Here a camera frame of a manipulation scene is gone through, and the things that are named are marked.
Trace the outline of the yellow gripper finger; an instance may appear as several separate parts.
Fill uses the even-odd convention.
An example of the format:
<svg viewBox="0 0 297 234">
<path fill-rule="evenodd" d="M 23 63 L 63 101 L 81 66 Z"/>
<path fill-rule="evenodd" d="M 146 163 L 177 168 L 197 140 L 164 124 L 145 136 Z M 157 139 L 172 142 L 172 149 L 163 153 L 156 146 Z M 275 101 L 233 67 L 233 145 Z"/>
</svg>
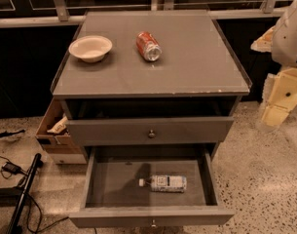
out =
<svg viewBox="0 0 297 234">
<path fill-rule="evenodd" d="M 270 93 L 265 96 L 265 108 L 261 121 L 271 127 L 279 126 L 297 105 L 297 68 L 285 68 L 270 77 L 264 87 Z"/>
<path fill-rule="evenodd" d="M 272 51 L 272 38 L 274 28 L 269 28 L 262 36 L 255 40 L 250 49 L 260 53 L 270 53 Z"/>
</svg>

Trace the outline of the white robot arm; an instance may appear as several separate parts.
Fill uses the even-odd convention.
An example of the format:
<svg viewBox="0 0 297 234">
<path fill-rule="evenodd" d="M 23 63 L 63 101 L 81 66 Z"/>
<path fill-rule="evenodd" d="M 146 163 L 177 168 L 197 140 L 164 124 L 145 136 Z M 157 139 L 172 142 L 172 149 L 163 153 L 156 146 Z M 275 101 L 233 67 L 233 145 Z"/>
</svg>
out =
<svg viewBox="0 0 297 234">
<path fill-rule="evenodd" d="M 297 105 L 297 0 L 250 49 L 270 53 L 272 60 L 281 65 L 277 75 L 265 80 L 261 114 L 265 126 L 278 127 Z"/>
</svg>

